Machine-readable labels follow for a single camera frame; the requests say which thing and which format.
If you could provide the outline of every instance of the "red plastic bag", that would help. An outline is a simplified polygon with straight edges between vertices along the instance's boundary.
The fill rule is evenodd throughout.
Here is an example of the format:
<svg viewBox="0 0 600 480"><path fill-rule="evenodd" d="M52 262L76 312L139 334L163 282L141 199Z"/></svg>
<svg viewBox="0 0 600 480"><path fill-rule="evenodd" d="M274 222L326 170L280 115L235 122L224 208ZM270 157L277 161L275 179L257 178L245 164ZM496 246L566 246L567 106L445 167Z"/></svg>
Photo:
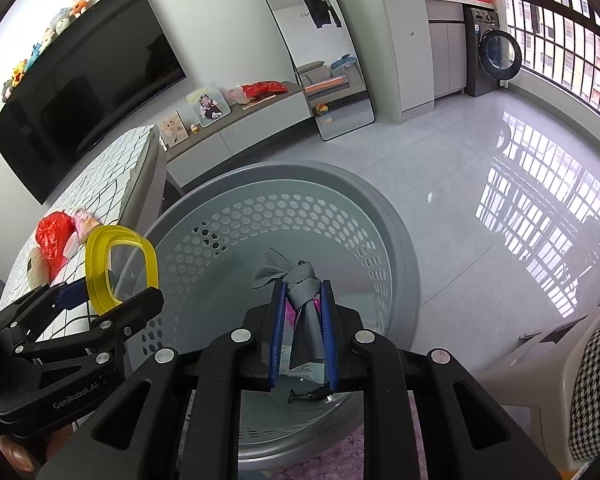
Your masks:
<svg viewBox="0 0 600 480"><path fill-rule="evenodd" d="M74 231L74 219L62 211L55 211L38 222L36 241L42 250L42 256L49 264L52 281L67 263L62 251Z"/></svg>
<svg viewBox="0 0 600 480"><path fill-rule="evenodd" d="M255 99L264 94L283 94L288 90L278 81L261 81L252 85L242 85L242 91L249 99Z"/></svg>

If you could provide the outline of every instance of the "mirror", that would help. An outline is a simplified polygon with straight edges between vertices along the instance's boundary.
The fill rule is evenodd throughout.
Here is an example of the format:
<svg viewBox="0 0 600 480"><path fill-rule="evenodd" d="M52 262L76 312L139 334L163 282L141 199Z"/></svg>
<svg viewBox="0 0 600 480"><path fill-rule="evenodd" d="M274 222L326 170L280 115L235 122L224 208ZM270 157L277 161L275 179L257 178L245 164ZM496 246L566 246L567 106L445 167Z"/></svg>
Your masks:
<svg viewBox="0 0 600 480"><path fill-rule="evenodd" d="M336 0L267 0L322 140L375 120L360 60Z"/></svg>

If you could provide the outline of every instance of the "chair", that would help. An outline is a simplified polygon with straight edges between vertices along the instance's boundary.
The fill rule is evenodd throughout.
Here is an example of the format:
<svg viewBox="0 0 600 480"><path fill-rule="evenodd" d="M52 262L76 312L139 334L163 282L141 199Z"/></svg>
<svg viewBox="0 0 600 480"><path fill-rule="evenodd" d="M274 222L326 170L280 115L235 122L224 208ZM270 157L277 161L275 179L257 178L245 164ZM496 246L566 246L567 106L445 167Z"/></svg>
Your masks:
<svg viewBox="0 0 600 480"><path fill-rule="evenodd" d="M499 404L530 409L531 439L562 471L583 465L576 462L569 446L571 401L586 345L599 326L600 307L533 336L477 374L478 382Z"/></svg>

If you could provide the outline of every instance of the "black flat-screen tv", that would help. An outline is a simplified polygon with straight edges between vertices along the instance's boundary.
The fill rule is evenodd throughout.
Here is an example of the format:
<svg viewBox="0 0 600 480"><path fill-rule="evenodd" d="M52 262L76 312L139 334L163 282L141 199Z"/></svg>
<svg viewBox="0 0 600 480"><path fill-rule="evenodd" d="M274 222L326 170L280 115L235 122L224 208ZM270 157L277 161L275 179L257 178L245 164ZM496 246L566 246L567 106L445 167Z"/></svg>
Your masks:
<svg viewBox="0 0 600 480"><path fill-rule="evenodd" d="M114 126L184 77L147 0L100 0L13 89L0 153L43 203Z"/></svg>

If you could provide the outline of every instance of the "laundry basket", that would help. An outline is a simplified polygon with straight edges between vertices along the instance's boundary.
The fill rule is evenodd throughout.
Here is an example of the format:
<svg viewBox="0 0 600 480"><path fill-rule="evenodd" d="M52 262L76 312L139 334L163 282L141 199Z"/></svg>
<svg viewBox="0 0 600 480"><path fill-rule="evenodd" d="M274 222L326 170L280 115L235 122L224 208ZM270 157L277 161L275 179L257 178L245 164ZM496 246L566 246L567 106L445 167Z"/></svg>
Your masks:
<svg viewBox="0 0 600 480"><path fill-rule="evenodd" d="M409 235L387 200L348 171L318 162L266 162L217 177L173 205L146 234L158 257L164 308L128 342L133 369L162 346L187 352L240 326L268 303L273 284L251 288L265 248L306 260L331 280L338 304L402 348L413 341L418 266ZM144 287L135 254L119 298ZM327 449L362 423L362 394L286 402L317 384L281 376L268 394L244 392L238 466L284 466Z"/></svg>

